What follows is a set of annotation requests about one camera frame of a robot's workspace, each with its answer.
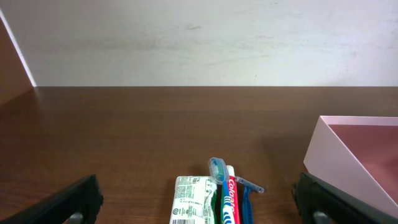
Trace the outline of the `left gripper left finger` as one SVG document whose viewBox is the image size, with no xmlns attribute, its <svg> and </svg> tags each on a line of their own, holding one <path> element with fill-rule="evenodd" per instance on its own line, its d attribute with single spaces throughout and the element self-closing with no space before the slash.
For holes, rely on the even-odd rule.
<svg viewBox="0 0 398 224">
<path fill-rule="evenodd" d="M 96 175 L 88 175 L 1 223 L 95 223 L 104 197 Z"/>
</svg>

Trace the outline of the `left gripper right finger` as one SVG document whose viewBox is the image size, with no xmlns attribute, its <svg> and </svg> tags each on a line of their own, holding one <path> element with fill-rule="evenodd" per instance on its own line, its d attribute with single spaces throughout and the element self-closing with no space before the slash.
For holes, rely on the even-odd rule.
<svg viewBox="0 0 398 224">
<path fill-rule="evenodd" d="M 397 224 L 388 215 L 315 177 L 302 172 L 292 196 L 303 223 Z"/>
</svg>

